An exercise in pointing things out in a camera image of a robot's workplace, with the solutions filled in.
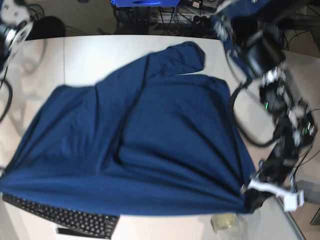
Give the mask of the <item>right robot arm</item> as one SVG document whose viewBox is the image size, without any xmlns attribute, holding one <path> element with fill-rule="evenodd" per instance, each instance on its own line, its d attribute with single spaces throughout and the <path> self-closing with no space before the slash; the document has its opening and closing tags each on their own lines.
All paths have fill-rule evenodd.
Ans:
<svg viewBox="0 0 320 240">
<path fill-rule="evenodd" d="M 6 78 L 9 63 L 29 36 L 33 25 L 43 17 L 45 11 L 39 4 L 28 4 L 25 0 L 0 2 L 0 85 L 8 89 L 6 106 L 0 111 L 1 120 L 8 113 L 13 99 L 13 89 Z"/>
</svg>

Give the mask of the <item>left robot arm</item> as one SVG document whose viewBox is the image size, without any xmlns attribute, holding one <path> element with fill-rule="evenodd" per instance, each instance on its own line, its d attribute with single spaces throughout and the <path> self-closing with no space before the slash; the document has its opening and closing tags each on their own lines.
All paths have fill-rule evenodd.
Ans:
<svg viewBox="0 0 320 240">
<path fill-rule="evenodd" d="M 246 75 L 230 98 L 229 111 L 241 90 L 254 80 L 260 82 L 259 101 L 272 116 L 272 138 L 260 143 L 252 139 L 240 124 L 243 137 L 258 148 L 273 146 L 267 159 L 259 162 L 250 182 L 243 186 L 245 206 L 253 212 L 271 196 L 282 198 L 283 209 L 293 212 L 305 202 L 304 192 L 296 187 L 295 176 L 303 160 L 303 148 L 310 150 L 318 127 L 309 105 L 300 97 L 288 69 L 282 48 L 265 33 L 303 0 L 220 0 L 210 21 L 222 42 L 227 59 L 232 59 Z"/>
</svg>

